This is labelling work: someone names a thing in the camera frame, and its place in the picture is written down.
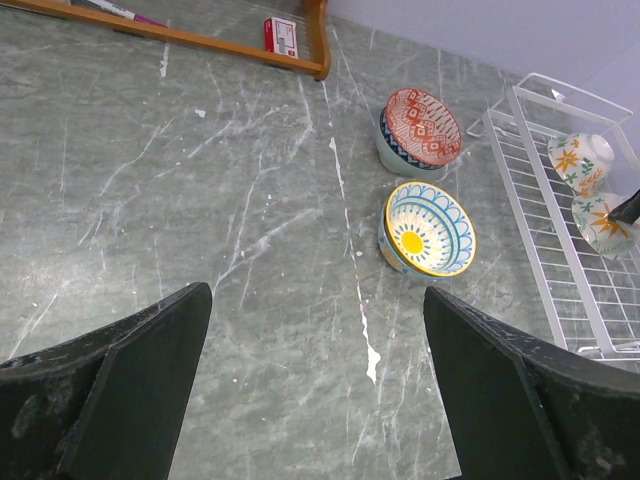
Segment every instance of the small box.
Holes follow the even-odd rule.
[[[264,46],[267,52],[298,58],[296,22],[278,17],[267,18],[264,21]]]

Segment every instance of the marble floor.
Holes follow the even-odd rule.
[[[427,284],[377,249],[401,179],[377,159],[374,118],[415,85],[464,129],[513,79],[338,19],[318,83],[0,12],[0,358],[205,281],[213,313],[172,480],[455,476]],[[488,144],[464,141],[435,183],[475,220],[479,247],[440,285],[550,339]]]

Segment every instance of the bowl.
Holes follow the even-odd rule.
[[[398,145],[414,159],[443,167],[460,154],[460,127],[449,109],[433,95],[403,88],[387,101],[386,122]]]
[[[400,273],[409,275],[411,277],[417,277],[422,279],[434,280],[434,277],[422,273],[419,270],[413,268],[408,262],[402,259],[398,252],[393,248],[391,241],[389,240],[389,232],[387,232],[384,222],[385,207],[382,208],[380,213],[380,222],[378,223],[378,247],[380,247],[380,253],[391,267]]]
[[[442,167],[434,167],[411,157],[393,140],[391,130],[386,127],[384,109],[380,112],[379,118],[378,127],[375,129],[375,138],[382,165],[387,170],[404,177],[435,180],[437,170]]]
[[[464,209],[434,185],[397,187],[385,209],[391,245],[409,266],[435,277],[464,272],[473,261],[476,237]]]
[[[409,153],[402,148],[401,145],[396,142],[393,134],[391,133],[391,129],[387,124],[387,114],[386,107],[382,109],[380,112],[380,131],[382,132],[382,136],[384,137],[387,145],[393,150],[393,153],[398,155],[405,163],[408,163],[412,167],[419,168],[420,170],[438,170],[442,168],[442,165],[431,165],[430,163],[424,163],[418,160],[417,158],[413,158]]]
[[[560,178],[583,196],[595,193],[611,171],[615,157],[606,139],[588,133],[550,139],[547,154]]]
[[[611,210],[623,201],[624,198],[615,193],[599,192],[579,195],[571,202],[571,214],[578,231],[589,246],[605,258],[620,258],[640,239],[640,226],[608,218]]]

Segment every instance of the white wire rack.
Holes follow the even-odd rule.
[[[567,101],[528,85],[560,91]],[[609,114],[568,103],[579,98]],[[550,128],[530,118],[529,112],[545,109],[561,114],[563,126]],[[532,73],[467,130],[479,137],[482,132],[475,129],[484,123],[555,343],[603,361],[640,360],[640,251],[608,260],[588,246],[573,222],[574,192],[554,171],[546,144],[551,137],[571,133],[572,122],[588,121],[597,126],[593,133],[613,139],[614,148],[640,177],[640,163],[621,128],[631,115],[608,100]]]

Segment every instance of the stacked bowls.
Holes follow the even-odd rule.
[[[460,153],[462,138],[453,114],[427,92],[398,90],[378,120],[375,137],[380,161],[394,173],[428,179]]]
[[[476,238],[469,216],[448,193],[414,181],[396,188],[385,203],[378,245],[396,270],[433,279],[469,268]]]

